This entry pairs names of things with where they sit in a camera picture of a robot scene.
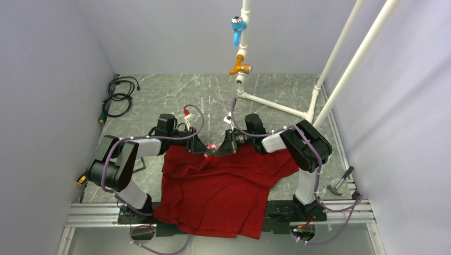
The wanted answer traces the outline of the pink flower brooch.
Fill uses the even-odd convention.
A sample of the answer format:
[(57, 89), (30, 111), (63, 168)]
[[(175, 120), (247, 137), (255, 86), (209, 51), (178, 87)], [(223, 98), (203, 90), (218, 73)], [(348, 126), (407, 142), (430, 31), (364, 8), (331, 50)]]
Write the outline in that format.
[(205, 156), (210, 156), (215, 154), (215, 152), (218, 150), (219, 146), (216, 144), (209, 144), (206, 146), (207, 148), (207, 152), (205, 154)]

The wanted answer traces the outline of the red t-shirt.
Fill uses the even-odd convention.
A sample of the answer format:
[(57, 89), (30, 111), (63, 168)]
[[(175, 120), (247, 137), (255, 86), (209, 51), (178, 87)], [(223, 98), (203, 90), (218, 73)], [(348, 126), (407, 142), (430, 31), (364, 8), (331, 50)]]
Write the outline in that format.
[(270, 190), (298, 171), (287, 150), (259, 154), (192, 154), (172, 146), (164, 155), (161, 203), (154, 217), (194, 235), (259, 239)]

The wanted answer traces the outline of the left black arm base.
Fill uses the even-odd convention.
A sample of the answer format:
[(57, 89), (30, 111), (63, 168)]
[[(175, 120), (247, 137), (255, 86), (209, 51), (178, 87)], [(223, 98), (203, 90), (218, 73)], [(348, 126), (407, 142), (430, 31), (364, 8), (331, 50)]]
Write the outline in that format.
[(151, 226), (150, 234), (145, 234), (144, 229), (135, 230), (132, 237), (137, 237), (138, 240), (149, 240), (152, 237), (172, 237), (175, 235), (183, 235), (185, 232), (178, 229), (175, 224), (168, 224), (159, 221), (151, 215), (145, 216), (136, 213), (129, 207), (117, 202), (119, 208), (118, 224), (120, 225), (145, 225)]

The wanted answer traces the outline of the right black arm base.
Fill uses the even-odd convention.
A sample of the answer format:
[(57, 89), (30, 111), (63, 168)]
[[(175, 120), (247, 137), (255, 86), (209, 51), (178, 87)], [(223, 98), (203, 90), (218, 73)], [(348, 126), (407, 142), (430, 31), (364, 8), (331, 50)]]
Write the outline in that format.
[(296, 197), (292, 200), (271, 200), (266, 205), (262, 231), (291, 234), (296, 241), (309, 242), (316, 234), (315, 223), (326, 221), (325, 209), (315, 201), (304, 205)]

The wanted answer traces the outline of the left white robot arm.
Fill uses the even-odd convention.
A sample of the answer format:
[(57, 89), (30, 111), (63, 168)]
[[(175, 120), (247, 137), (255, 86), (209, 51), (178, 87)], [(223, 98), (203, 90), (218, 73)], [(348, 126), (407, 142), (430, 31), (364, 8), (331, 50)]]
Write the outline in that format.
[(157, 125), (146, 136), (119, 138), (105, 135), (87, 166), (86, 179), (123, 202), (139, 223), (148, 222), (153, 215), (152, 197), (132, 180), (136, 160), (163, 155), (171, 146), (182, 147), (191, 154), (207, 153), (195, 128), (179, 131), (177, 127), (174, 115), (161, 114)]

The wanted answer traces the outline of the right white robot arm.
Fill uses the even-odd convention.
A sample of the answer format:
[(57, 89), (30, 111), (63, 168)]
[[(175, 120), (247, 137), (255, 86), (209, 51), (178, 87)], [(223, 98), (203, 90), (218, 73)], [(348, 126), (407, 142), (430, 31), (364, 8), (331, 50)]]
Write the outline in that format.
[(215, 152), (216, 157), (234, 155), (239, 147), (251, 145), (262, 155), (287, 150), (299, 168), (300, 174), (295, 192), (296, 204), (293, 206), (294, 216), (299, 220), (307, 220), (313, 215), (311, 203), (315, 200), (321, 174), (319, 167), (324, 165), (332, 154), (330, 142), (313, 125), (302, 120), (294, 127), (285, 127), (282, 131), (268, 133), (258, 114), (245, 117), (246, 128), (226, 130), (224, 141)]

